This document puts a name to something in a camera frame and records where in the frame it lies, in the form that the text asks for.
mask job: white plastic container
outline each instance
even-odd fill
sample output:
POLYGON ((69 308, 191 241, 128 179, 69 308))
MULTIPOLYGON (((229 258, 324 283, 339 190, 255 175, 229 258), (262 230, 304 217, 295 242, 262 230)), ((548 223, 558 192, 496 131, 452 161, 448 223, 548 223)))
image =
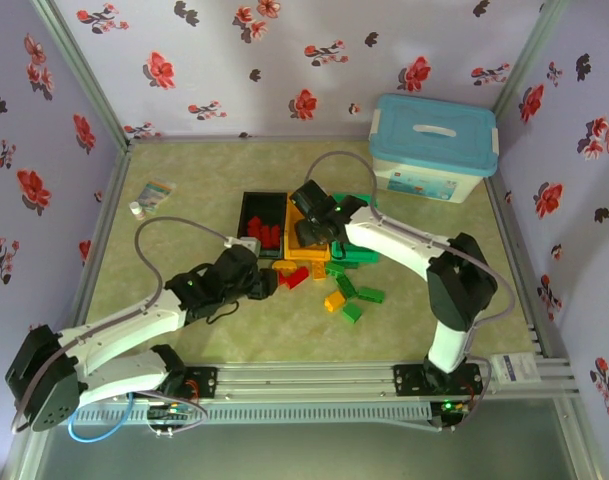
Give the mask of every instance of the white plastic container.
POLYGON ((495 115, 484 108, 382 95, 369 138, 383 190, 461 203, 497 170, 495 115))

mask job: yellow block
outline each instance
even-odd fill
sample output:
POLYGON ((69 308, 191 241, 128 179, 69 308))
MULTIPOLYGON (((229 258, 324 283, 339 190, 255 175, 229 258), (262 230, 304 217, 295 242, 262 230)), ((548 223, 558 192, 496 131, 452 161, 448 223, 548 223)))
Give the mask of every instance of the yellow block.
POLYGON ((312 262, 313 280, 324 280, 326 278, 326 267, 324 262, 312 262))
POLYGON ((335 310, 341 308, 345 303, 346 299, 339 290, 331 293, 328 297, 326 297, 326 299, 324 299, 324 306, 329 312, 334 312, 335 310))
POLYGON ((282 273, 293 273, 297 270, 297 263, 290 260, 276 260, 271 265, 271 268, 282 273))

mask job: floral wallpaper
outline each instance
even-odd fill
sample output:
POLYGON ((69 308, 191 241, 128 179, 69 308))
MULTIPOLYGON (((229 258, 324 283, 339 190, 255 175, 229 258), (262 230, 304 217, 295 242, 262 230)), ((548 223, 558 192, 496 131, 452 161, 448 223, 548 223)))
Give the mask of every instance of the floral wallpaper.
POLYGON ((498 128, 536 293, 609 461, 609 0, 571 2, 498 128))
POLYGON ((30 2, 0 2, 0 473, 4 375, 29 330, 69 321, 117 153, 30 2))
MULTIPOLYGON (((128 138, 365 135, 379 96, 395 92, 491 108, 542 6, 54 3, 128 138)), ((538 101, 529 99, 525 116, 538 101)))

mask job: sticker label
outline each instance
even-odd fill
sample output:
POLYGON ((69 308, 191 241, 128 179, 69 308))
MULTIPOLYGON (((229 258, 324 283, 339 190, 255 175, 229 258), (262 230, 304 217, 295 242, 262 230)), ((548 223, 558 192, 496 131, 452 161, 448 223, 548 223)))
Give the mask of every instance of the sticker label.
POLYGON ((409 172, 393 172, 388 181, 388 189, 394 192, 412 193, 441 200, 450 200, 456 188, 457 182, 409 172))
POLYGON ((500 384, 541 382, 533 353, 491 355, 495 378, 500 384))

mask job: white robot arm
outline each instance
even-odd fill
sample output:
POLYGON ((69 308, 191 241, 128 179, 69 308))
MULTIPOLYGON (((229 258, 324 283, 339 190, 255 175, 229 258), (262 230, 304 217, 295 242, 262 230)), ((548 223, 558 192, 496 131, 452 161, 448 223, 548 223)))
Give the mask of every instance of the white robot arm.
MULTIPOLYGON (((460 234, 450 240, 414 230, 376 214, 365 202, 350 195, 338 204, 313 181, 298 189, 291 201, 305 217, 296 225, 302 246, 343 241, 370 248, 410 268, 428 283, 431 309, 438 324, 424 362, 426 382, 439 385, 445 376, 464 364, 465 345, 473 322, 488 306, 497 283, 487 273, 433 242, 450 245, 486 263, 472 237, 460 234)), ((181 385, 185 381, 184 365, 168 345, 158 345, 134 356, 116 357, 157 335, 210 317, 241 296, 261 300, 273 294, 277 276, 272 270, 257 268, 256 241, 229 237, 225 246, 230 248, 215 264, 201 265, 166 282, 153 305, 149 305, 151 298, 145 298, 91 325, 59 334, 51 332, 48 326, 30 332, 6 375, 6 382, 18 402, 30 395, 23 413, 32 429, 51 428, 80 406, 98 400, 128 392, 168 392, 181 385), (140 312, 131 318, 108 326, 137 310, 140 312), (36 380, 37 387, 28 389, 42 365, 72 342, 74 346, 36 380)))

